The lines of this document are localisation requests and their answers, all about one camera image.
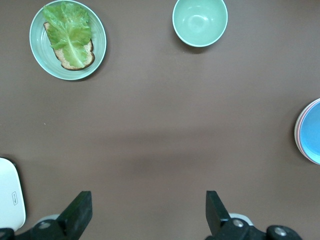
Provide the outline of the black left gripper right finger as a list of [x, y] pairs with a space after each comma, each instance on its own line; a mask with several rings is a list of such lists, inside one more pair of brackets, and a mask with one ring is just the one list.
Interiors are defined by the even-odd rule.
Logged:
[[211, 232], [208, 240], [265, 240], [266, 233], [258, 230], [245, 215], [229, 213], [216, 191], [207, 191], [205, 217]]

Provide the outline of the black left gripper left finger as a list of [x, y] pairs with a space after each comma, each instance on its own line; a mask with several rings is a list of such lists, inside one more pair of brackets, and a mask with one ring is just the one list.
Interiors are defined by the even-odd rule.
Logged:
[[92, 193], [82, 191], [56, 218], [37, 223], [31, 230], [32, 240], [78, 240], [93, 216]]

